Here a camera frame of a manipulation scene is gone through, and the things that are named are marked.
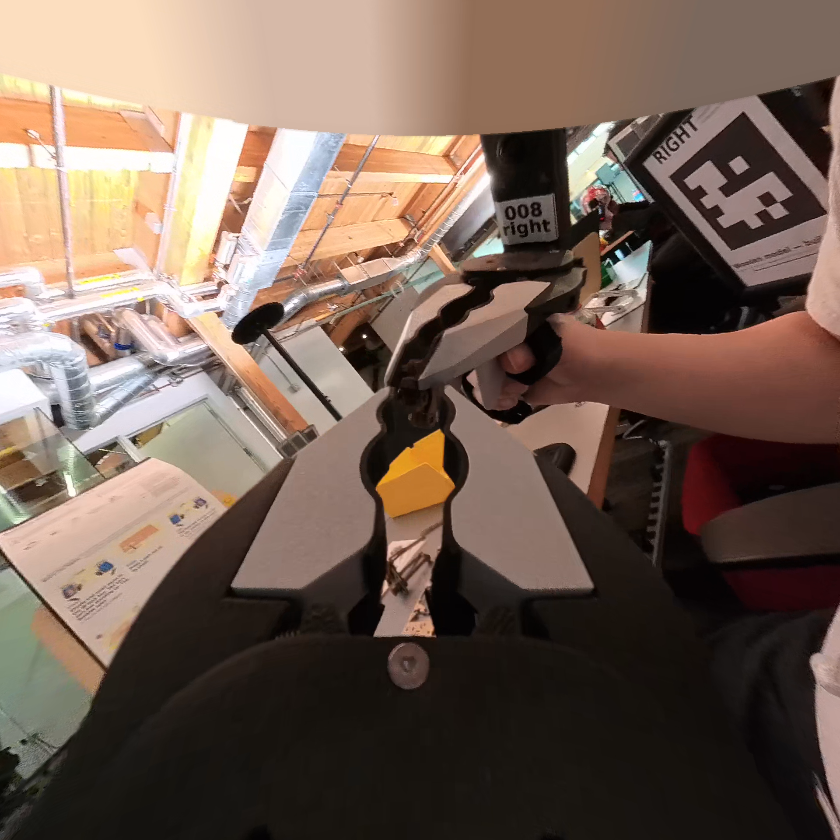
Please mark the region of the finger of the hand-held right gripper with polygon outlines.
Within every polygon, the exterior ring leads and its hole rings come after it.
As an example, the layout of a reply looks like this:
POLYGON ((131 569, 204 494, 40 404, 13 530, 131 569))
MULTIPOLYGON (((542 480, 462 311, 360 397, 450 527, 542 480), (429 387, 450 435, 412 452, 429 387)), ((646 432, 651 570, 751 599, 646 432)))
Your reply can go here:
MULTIPOLYGON (((560 281, 546 279, 518 279, 499 282, 494 290, 492 300, 483 308, 470 313, 464 328, 468 329, 477 319, 475 332, 479 341, 484 344, 481 360, 504 354, 534 334, 540 324, 555 312, 560 310, 560 281)), ((467 382, 467 376, 462 375, 459 380, 446 385, 467 382)), ((499 390, 480 391, 476 385, 471 385, 475 392, 500 392, 505 381, 504 371, 499 365, 499 390)), ((415 385, 416 392, 431 392, 445 385, 436 385, 422 390, 415 385)))
POLYGON ((470 313, 492 300, 498 284, 486 276, 467 281, 447 276, 428 288, 403 327, 386 369, 385 386, 396 389, 409 381, 425 390, 465 375, 480 391, 498 391, 499 363, 494 356, 481 360, 484 344, 475 332, 478 320, 464 328, 470 313))

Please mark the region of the round silver ventilation duct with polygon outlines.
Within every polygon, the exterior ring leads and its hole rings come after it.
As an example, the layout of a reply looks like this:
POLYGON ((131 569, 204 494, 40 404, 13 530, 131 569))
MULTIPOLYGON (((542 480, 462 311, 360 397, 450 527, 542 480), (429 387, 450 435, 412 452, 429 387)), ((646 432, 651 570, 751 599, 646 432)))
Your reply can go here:
POLYGON ((45 369, 52 403, 65 426, 88 431, 103 424, 131 402, 165 369, 199 365, 209 349, 201 339, 176 339, 151 316, 133 310, 142 302, 158 302, 181 319, 223 312, 228 286, 199 283, 176 286, 157 280, 148 270, 132 269, 85 279, 73 292, 49 286, 33 266, 2 271, 3 290, 21 288, 21 297, 2 299, 2 371, 45 369), (60 322, 88 316, 112 317, 114 336, 126 334, 139 352, 105 364, 95 374, 87 351, 69 336, 52 329, 60 322))

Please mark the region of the yellow plastic storage bin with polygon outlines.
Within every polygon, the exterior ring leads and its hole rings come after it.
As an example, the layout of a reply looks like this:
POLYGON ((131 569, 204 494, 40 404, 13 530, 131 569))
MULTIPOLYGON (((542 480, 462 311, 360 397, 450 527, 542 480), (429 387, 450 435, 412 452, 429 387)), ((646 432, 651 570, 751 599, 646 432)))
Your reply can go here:
POLYGON ((443 431, 436 430, 393 459, 376 486, 389 518, 441 505, 455 491, 445 470, 445 443, 443 431))

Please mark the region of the black and white tag board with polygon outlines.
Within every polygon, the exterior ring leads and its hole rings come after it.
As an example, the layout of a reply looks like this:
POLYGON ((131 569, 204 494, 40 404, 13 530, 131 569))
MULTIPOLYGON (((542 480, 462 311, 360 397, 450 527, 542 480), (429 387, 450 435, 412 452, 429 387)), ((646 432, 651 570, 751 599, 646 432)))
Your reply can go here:
POLYGON ((731 287, 803 287, 826 228, 828 86, 638 118, 605 147, 731 287))

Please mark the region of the person's right forearm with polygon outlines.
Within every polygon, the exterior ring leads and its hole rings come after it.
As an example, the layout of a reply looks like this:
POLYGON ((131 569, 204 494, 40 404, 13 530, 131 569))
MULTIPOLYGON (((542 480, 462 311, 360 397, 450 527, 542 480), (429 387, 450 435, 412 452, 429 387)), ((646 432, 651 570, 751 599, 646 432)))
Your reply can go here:
POLYGON ((582 401, 712 433, 838 444, 838 339, 803 311, 716 335, 584 333, 582 401))

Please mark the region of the printed instruction sheet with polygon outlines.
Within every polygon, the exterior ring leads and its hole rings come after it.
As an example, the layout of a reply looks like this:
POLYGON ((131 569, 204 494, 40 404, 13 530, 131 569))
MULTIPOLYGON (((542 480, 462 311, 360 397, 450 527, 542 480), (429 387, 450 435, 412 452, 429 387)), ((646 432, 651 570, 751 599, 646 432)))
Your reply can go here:
POLYGON ((183 554, 227 511, 156 458, 2 534, 4 558, 100 666, 183 554))

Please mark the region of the red office chair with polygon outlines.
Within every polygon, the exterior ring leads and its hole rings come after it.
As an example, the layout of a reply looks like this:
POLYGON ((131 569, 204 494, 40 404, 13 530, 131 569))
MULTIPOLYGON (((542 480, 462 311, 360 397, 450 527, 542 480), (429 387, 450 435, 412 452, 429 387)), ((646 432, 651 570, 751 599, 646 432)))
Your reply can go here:
POLYGON ((682 525, 746 609, 838 606, 838 470, 831 445, 712 435, 689 450, 682 525))

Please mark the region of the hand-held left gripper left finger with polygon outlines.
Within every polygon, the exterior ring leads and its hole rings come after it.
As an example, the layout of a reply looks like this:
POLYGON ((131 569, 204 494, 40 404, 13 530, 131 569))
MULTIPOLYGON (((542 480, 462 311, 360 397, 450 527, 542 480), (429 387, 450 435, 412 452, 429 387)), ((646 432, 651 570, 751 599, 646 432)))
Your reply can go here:
POLYGON ((232 592, 276 597, 345 622, 377 622, 385 522, 365 460, 382 436, 383 388, 297 455, 232 580, 232 592))

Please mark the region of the black mesh pad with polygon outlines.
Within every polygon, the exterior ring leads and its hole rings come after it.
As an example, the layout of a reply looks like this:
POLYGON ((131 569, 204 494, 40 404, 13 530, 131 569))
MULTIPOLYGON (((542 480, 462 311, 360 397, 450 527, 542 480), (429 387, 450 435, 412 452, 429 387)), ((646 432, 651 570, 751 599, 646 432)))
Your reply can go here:
POLYGON ((572 445, 567 443, 548 444, 536 448, 533 454, 536 458, 545 460, 567 476, 571 473, 576 461, 576 451, 572 445))

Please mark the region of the grey ceiling pipe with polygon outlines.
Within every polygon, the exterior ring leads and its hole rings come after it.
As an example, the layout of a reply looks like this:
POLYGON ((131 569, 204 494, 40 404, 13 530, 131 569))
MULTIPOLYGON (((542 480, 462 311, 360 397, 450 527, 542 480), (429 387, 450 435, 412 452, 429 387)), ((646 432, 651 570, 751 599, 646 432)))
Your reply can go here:
POLYGON ((56 181, 59 195, 59 215, 66 272, 67 295, 75 297, 74 238, 70 207, 70 186, 67 172, 67 123, 62 91, 49 85, 49 105, 53 135, 56 181))

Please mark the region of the glass panel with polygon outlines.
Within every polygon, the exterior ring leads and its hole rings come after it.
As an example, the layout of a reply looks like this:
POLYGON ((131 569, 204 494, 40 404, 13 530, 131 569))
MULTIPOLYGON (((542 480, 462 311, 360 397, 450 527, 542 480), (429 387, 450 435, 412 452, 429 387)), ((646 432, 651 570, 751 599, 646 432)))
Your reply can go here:
POLYGON ((38 408, 1 425, 1 530, 59 507, 105 481, 38 408))

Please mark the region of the person's dark trousers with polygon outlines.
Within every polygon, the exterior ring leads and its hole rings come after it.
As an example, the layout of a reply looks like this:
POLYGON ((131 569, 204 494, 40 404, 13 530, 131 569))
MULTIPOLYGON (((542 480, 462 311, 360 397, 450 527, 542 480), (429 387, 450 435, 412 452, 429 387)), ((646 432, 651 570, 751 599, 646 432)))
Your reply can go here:
POLYGON ((827 610, 743 614, 702 635, 729 718, 796 838, 838 838, 811 663, 832 619, 827 610))

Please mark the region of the white background desk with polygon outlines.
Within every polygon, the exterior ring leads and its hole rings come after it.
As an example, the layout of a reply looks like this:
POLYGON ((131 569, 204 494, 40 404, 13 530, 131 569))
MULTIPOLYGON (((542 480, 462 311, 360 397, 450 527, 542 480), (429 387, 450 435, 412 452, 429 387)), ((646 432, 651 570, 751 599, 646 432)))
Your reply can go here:
POLYGON ((610 283, 585 303, 584 308, 607 331, 645 333, 648 329, 652 248, 647 241, 613 266, 606 266, 610 283))

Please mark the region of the rectangular foil ventilation duct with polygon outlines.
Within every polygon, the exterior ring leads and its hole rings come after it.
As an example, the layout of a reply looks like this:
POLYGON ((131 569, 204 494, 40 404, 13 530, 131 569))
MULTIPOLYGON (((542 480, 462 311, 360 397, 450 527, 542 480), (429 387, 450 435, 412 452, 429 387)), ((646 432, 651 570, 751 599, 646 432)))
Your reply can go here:
POLYGON ((257 294, 275 282, 345 138, 344 133, 276 131, 228 267, 221 318, 226 328, 247 316, 257 294))

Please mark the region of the flexible silver ventilation duct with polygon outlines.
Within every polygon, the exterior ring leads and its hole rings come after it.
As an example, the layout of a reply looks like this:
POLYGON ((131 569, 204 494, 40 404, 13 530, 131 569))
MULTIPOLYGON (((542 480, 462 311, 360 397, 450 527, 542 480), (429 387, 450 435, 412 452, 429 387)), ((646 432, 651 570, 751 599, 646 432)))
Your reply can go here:
POLYGON ((280 303, 281 315, 278 325, 284 327, 291 324, 299 314, 322 300, 342 298, 363 292, 398 275, 403 275, 413 267, 422 266, 430 259, 444 273, 456 271, 455 264, 438 246, 428 250, 420 248, 400 258, 364 261, 356 266, 341 269, 337 279, 324 281, 289 295, 280 303))

